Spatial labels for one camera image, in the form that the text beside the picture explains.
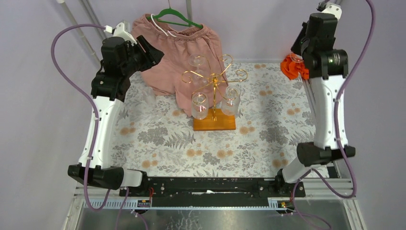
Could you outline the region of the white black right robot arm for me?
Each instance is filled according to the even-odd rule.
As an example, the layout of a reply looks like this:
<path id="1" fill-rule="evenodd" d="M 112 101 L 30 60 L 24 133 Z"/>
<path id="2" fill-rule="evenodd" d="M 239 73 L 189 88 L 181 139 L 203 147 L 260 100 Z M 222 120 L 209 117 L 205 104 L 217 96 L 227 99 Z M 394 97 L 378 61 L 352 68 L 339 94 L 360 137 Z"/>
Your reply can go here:
<path id="1" fill-rule="evenodd" d="M 342 87 L 349 74 L 349 62 L 345 50 L 334 48 L 337 24 L 337 17 L 331 13 L 311 14 L 291 48 L 309 70 L 316 132 L 312 142 L 297 145 L 296 158 L 278 171 L 279 181 L 274 185 L 278 196 L 291 194 L 292 183 L 309 170 L 356 154 L 355 147 L 348 144 L 344 125 Z"/>

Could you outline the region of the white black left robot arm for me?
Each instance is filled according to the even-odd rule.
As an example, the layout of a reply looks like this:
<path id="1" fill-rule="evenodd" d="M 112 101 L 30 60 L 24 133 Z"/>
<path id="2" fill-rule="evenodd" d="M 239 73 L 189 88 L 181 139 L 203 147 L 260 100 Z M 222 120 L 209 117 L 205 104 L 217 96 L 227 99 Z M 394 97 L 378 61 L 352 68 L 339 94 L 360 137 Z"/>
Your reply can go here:
<path id="1" fill-rule="evenodd" d="M 164 54 L 142 35 L 135 41 L 107 38 L 101 54 L 101 67 L 91 82 L 92 116 L 86 144 L 78 163 L 68 167 L 68 176 L 98 188 L 130 187 L 135 196 L 142 197 L 148 192 L 149 185 L 143 181 L 146 173 L 112 166 L 111 136 L 131 85 L 130 77 L 157 65 Z"/>

